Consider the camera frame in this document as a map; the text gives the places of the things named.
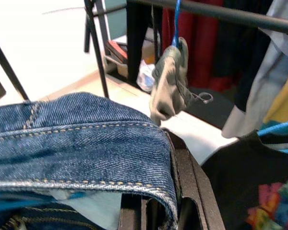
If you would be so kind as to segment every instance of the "clothes drying rack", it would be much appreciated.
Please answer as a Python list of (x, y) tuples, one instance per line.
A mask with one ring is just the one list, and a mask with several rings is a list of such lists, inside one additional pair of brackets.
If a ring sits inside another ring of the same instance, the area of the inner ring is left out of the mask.
[[(174, 9), (176, 7), (176, 0), (127, 0), (130, 2), (137, 2), (141, 4), (148, 4), (152, 6), (158, 6), (158, 7), (165, 7), (165, 8), (171, 8)], [(94, 15), (92, 12), (93, 6), (96, 3), (96, 0), (84, 0), (85, 2), (85, 10), (87, 14), (86, 19), (86, 44), (87, 44), (87, 38), (89, 34), (92, 36), (95, 53), (96, 53), (96, 59), (99, 69), (99, 74), (102, 82), (103, 92), (104, 96), (108, 98), (108, 88), (106, 83), (106, 77), (105, 77), (105, 70), (102, 64), (102, 57), (100, 54), (99, 49), (99, 42), (96, 34), (96, 27), (94, 23), (94, 17), (98, 15)], [(231, 23), (251, 26), (251, 27), (260, 27), (263, 29), (278, 31), (282, 33), (288, 34), (288, 20), (280, 19), (280, 18), (274, 18), (258, 13), (252, 13), (247, 11), (241, 11), (241, 10), (235, 10), (235, 9), (229, 9), (225, 7), (220, 6), (213, 6), (205, 3), (200, 2), (193, 2), (189, 0), (183, 0), (181, 2), (180, 8), (182, 11), (194, 13), (198, 15), (208, 16), (217, 18), (222, 21), (227, 21)], [(122, 6), (118, 6), (116, 8), (113, 8), (111, 10), (103, 12), (103, 14), (115, 12), (117, 10), (124, 9)], [(155, 51), (158, 50), (157, 48), (158, 44), (155, 42)], [(88, 52), (88, 45), (85, 46), (85, 51)]]

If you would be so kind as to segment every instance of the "black shirt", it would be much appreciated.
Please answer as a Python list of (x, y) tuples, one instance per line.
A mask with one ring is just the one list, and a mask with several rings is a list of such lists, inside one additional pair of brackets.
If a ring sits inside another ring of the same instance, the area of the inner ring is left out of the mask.
[(288, 154), (264, 146), (252, 132), (217, 151), (204, 163), (203, 170), (226, 229), (248, 230), (247, 210), (259, 205), (258, 186), (288, 180)]

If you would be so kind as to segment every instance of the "yellow fabric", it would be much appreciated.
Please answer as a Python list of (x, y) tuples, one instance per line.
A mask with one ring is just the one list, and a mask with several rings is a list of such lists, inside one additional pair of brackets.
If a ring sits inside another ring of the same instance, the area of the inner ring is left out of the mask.
[(288, 80), (281, 92), (274, 99), (267, 115), (264, 118), (264, 123), (276, 121), (283, 123), (288, 121)]

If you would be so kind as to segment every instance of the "denim jeans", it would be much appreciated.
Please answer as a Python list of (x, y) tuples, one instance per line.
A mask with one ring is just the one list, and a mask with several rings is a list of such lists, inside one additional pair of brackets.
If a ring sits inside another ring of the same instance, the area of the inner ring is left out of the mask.
[[(177, 228), (167, 137), (147, 116), (105, 98), (75, 93), (0, 107), (1, 201), (47, 196), (56, 189), (150, 196), (166, 209), (162, 228)], [(93, 229), (87, 219), (61, 206), (0, 211), (0, 228)], [(9, 220), (15, 212), (16, 224)]]

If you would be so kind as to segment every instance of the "red cloth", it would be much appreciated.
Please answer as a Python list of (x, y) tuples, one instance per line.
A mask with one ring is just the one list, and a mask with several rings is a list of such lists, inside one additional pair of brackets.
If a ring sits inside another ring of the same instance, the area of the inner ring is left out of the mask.
[[(224, 0), (198, 0), (198, 2), (222, 6)], [(171, 45), (174, 36), (174, 11), (163, 10), (162, 47)], [(212, 67), (216, 49), (218, 20), (211, 17), (181, 12), (179, 36), (183, 37), (189, 48), (188, 81), (189, 86), (223, 91), (230, 88), (233, 76), (213, 77)]]

